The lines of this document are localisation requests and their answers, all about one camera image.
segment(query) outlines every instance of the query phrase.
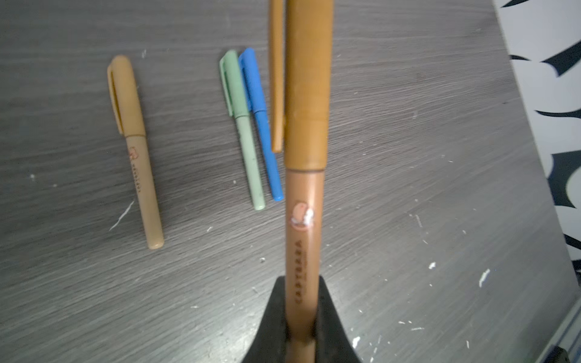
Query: brown pen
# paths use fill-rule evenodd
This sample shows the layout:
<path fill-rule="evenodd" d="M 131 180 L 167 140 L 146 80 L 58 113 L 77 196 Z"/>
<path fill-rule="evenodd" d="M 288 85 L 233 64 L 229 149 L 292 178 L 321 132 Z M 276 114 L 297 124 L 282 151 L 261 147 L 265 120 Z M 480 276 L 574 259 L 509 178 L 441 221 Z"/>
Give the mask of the brown pen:
<path fill-rule="evenodd" d="M 290 330 L 286 361 L 309 363 L 315 360 L 313 326 L 327 165 L 333 0 L 287 0 L 286 82 L 282 18 L 282 0 L 271 0 L 272 151 L 280 152 L 284 139 L 286 165 L 285 307 Z"/>
<path fill-rule="evenodd" d="M 144 222 L 147 245 L 149 249 L 155 250 L 161 248 L 164 242 L 162 221 L 159 217 L 153 185 L 144 120 L 137 97 L 137 85 L 131 62 L 126 56 L 118 55 L 113 58 L 107 68 L 107 80 L 117 128 L 127 142 L 131 173 L 135 182 L 141 218 Z"/>

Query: blue pen cap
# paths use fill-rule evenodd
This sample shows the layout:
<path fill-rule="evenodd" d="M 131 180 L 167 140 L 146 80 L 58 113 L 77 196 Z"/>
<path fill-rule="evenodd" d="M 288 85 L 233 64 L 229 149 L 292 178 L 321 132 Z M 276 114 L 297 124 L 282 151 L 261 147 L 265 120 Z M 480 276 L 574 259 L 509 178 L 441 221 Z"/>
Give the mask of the blue pen cap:
<path fill-rule="evenodd" d="M 244 78 L 244 82 L 246 83 L 248 108 L 252 112 L 266 111 L 266 102 L 264 101 L 264 93 L 262 92 L 262 85 L 260 83 L 260 72 L 258 70 L 258 62 L 256 61 L 254 49 L 246 48 L 240 54 L 238 62 L 240 63 L 242 78 Z"/>

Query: black and white patterned fabric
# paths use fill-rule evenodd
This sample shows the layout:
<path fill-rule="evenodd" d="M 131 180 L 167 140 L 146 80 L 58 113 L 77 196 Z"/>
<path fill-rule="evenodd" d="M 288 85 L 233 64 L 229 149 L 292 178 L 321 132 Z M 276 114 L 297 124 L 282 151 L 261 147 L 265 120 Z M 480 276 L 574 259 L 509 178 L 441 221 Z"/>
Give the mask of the black and white patterned fabric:
<path fill-rule="evenodd" d="M 573 267 L 581 276 L 581 0 L 493 0 Z"/>

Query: blue pen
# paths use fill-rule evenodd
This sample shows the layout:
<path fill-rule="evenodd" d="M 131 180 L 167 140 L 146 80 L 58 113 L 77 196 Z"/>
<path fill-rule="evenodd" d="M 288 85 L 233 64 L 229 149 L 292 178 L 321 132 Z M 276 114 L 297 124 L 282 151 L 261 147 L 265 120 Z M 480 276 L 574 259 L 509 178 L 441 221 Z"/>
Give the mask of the blue pen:
<path fill-rule="evenodd" d="M 242 79 L 244 80 L 248 109 L 254 113 L 254 119 L 258 127 L 272 198 L 274 200 L 282 200 L 284 194 L 282 193 L 281 177 L 278 175 L 277 159 L 270 147 L 270 127 L 268 126 L 266 102 L 264 101 L 264 93 L 260 84 L 260 72 L 258 71 L 254 49 L 246 48 L 240 54 L 238 62 L 240 63 Z"/>

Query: green pen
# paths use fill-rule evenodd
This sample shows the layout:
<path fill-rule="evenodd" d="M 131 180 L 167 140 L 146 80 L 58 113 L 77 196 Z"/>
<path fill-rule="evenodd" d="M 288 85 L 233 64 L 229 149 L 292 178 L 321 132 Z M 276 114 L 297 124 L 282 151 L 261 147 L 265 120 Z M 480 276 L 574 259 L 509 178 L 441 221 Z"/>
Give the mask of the green pen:
<path fill-rule="evenodd" d="M 228 113 L 236 120 L 236 127 L 240 135 L 242 157 L 244 158 L 246 177 L 250 186 L 252 204 L 255 210 L 261 210 L 264 209 L 264 193 L 254 149 L 250 114 L 246 103 L 244 86 L 242 85 L 242 74 L 238 65 L 238 54 L 233 50 L 229 50 L 220 59 L 219 65 Z"/>

